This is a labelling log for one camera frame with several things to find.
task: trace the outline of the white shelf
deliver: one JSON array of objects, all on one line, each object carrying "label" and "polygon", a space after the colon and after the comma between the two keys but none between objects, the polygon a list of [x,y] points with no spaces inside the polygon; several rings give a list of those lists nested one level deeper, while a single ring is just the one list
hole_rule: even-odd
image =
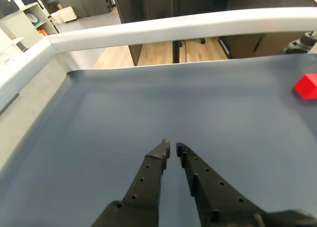
[{"label": "white shelf", "polygon": [[41,22],[41,23],[38,23],[37,25],[34,25],[34,27],[35,27],[35,28],[38,28],[38,27],[40,27],[41,25],[43,25],[43,24],[45,24],[45,23],[46,23],[46,21]]},{"label": "white shelf", "polygon": [[12,39],[11,41],[14,43],[14,44],[18,44],[20,41],[22,41],[24,38],[15,38],[15,39]]}]

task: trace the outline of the dark partition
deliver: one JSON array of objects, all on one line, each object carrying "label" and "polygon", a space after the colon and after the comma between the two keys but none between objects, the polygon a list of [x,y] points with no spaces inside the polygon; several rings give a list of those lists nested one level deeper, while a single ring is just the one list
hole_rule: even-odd
[{"label": "dark partition", "polygon": [[72,7],[78,18],[109,13],[106,0],[58,0],[63,8]]},{"label": "dark partition", "polygon": [[[132,23],[148,19],[142,0],[115,0],[121,23]],[[134,65],[138,65],[142,45],[129,45]]]}]

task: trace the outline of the red cube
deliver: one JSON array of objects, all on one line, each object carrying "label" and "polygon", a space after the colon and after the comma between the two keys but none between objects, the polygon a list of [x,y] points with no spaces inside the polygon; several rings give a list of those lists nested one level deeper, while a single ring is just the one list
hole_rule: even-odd
[{"label": "red cube", "polygon": [[294,86],[302,99],[317,99],[317,74],[306,74]]}]

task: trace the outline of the desk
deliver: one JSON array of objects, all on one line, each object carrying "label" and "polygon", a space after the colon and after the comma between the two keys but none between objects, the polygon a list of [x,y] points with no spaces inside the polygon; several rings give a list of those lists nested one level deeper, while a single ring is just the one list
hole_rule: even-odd
[{"label": "desk", "polygon": [[292,92],[316,64],[296,54],[69,73],[1,173],[0,226],[91,226],[164,137],[160,227],[200,226],[176,142],[265,211],[316,215],[317,103]]}]

